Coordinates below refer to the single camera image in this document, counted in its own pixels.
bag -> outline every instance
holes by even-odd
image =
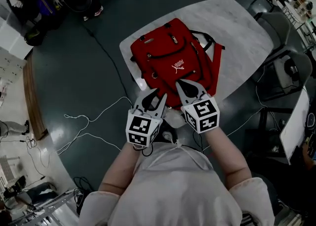
[[[207,45],[202,47],[194,34],[202,34]],[[213,62],[206,50],[215,43]],[[164,26],[141,36],[131,45],[133,57],[142,72],[142,78],[150,88],[158,88],[158,98],[168,94],[166,105],[180,109],[182,106],[176,88],[178,79],[200,83],[210,95],[216,93],[222,45],[213,38],[189,30],[175,18]]]

white table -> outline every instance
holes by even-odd
[[[303,88],[292,114],[280,134],[280,140],[289,164],[295,147],[300,146],[304,141],[305,121],[310,108],[310,99],[306,88]]]
[[[191,4],[153,21],[120,43],[126,65],[141,90],[147,90],[148,86],[141,78],[137,64],[130,60],[130,46],[142,35],[176,17],[189,29],[208,33],[216,42],[226,47],[222,52],[215,94],[217,103],[240,87],[260,67],[273,48],[267,32],[235,0],[206,0]],[[213,53],[214,48],[210,47],[207,54],[211,59]],[[165,120],[173,128],[185,124],[179,113],[174,109],[165,110]]]

puma logo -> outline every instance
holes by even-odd
[[[183,64],[184,64],[184,61],[180,60],[180,61],[176,62],[174,65],[172,65],[171,67],[176,69],[176,74],[177,74],[178,69],[184,70],[184,67],[181,67]]]

white t-shirt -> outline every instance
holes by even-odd
[[[79,226],[240,226],[243,214],[258,226],[274,225],[262,179],[248,179],[228,191],[203,154],[155,142],[151,156],[140,156],[121,197],[99,191],[87,196]]]

sleeve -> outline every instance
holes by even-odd
[[[79,226],[106,224],[120,196],[109,192],[92,192],[84,200]]]
[[[243,214],[249,214],[258,226],[273,226],[275,217],[267,185],[261,178],[245,180],[229,190]]]

